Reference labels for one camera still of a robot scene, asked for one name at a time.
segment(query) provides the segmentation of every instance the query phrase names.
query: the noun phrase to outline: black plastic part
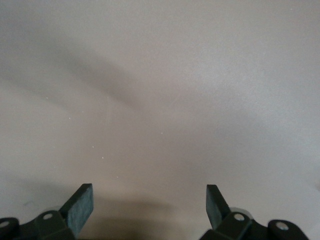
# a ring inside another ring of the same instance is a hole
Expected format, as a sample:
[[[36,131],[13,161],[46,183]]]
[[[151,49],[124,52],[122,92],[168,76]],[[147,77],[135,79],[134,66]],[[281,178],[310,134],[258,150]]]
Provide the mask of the black plastic part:
[[[280,222],[286,224],[288,226],[288,230],[281,230],[278,228],[277,223]],[[272,220],[268,224],[268,229],[280,240],[308,240],[307,236],[297,225],[286,220]]]
[[[272,220],[268,227],[265,227],[242,212],[231,212],[216,185],[207,185],[206,212],[212,229],[200,240],[308,240],[301,229],[292,222]],[[237,217],[237,220],[236,214],[241,214],[242,217]],[[286,224],[288,229],[280,229],[277,226],[278,222]]]
[[[0,239],[12,238],[19,227],[19,220],[14,217],[1,218],[0,226]]]
[[[76,239],[58,211],[47,211],[40,214],[34,220],[34,225],[38,232],[38,238],[41,240]]]
[[[91,183],[85,183],[66,201],[59,212],[77,237],[93,210],[93,186]]]
[[[0,240],[75,240],[93,211],[92,184],[83,184],[59,211],[47,211],[19,225],[16,218],[0,219]]]
[[[217,185],[206,186],[206,213],[212,229],[215,230],[231,210]]]
[[[237,220],[236,215],[241,215],[242,220]],[[232,240],[241,240],[251,226],[251,219],[243,213],[232,212],[226,216],[215,232],[220,233]]]

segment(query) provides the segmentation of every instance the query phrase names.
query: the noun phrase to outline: white surface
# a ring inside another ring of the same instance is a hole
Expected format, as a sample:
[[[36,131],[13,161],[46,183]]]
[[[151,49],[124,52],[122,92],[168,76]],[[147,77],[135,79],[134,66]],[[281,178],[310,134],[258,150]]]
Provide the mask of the white surface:
[[[83,238],[196,240],[206,184],[320,236],[318,1],[1,1],[0,214],[93,183]]]

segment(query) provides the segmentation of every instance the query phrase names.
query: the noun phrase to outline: gray surface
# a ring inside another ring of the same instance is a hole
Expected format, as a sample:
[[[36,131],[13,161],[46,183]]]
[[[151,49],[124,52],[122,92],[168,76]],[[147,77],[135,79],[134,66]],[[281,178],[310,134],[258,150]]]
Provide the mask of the gray surface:
[[[318,1],[1,1],[0,214],[93,183],[83,238],[195,240],[206,184],[320,236]]]

